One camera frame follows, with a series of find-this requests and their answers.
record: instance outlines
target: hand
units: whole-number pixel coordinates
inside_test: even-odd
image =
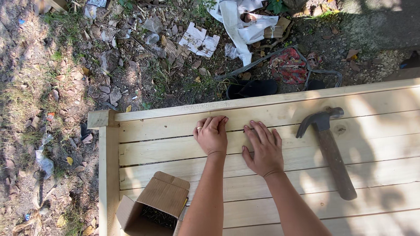
[[[261,121],[258,123],[251,121],[250,124],[259,139],[248,126],[244,126],[245,133],[254,147],[254,158],[252,158],[248,148],[242,146],[242,157],[247,166],[264,178],[272,173],[282,173],[284,161],[281,153],[281,137],[277,130],[273,129],[271,133]]]
[[[226,137],[225,125],[229,118],[224,115],[209,117],[197,122],[197,127],[194,128],[193,134],[200,147],[207,154],[220,153],[226,156],[228,148],[228,139]]]

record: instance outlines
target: left hand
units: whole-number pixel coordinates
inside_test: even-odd
[[[211,156],[220,153],[226,156],[228,139],[226,137],[225,125],[229,118],[224,115],[209,117],[197,122],[193,134],[200,147]]]

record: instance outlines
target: right hand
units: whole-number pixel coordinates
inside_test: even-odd
[[[284,167],[283,154],[281,153],[281,137],[276,129],[271,133],[268,128],[259,121],[250,122],[258,137],[251,131],[251,128],[244,126],[252,146],[254,147],[254,158],[249,154],[246,146],[242,146],[242,157],[247,166],[256,174],[267,177],[272,173],[282,173]]]

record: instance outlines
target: wooden crate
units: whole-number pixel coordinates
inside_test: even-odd
[[[336,191],[312,129],[295,138],[307,115],[328,107],[345,111],[331,120],[331,130],[356,188],[352,201]],[[289,179],[333,235],[420,234],[417,78],[130,113],[90,112],[88,128],[99,129],[100,137],[100,235],[123,234],[115,217],[120,198],[136,199],[158,170],[190,182],[190,204],[206,161],[192,130],[198,120],[216,115],[229,117],[223,235],[283,233],[267,185],[241,156],[242,145],[252,150],[242,130],[251,119],[277,128]]]

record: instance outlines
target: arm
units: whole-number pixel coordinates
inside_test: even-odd
[[[284,162],[281,153],[281,137],[276,129],[271,133],[262,122],[251,121],[255,135],[248,126],[245,133],[254,147],[254,158],[246,146],[242,147],[242,156],[247,166],[262,176],[273,196],[280,216],[285,236],[331,235],[315,213],[300,197],[283,171]]]
[[[225,116],[202,119],[193,134],[207,154],[197,190],[179,230],[179,236],[221,236],[223,231],[223,166],[228,140]]]

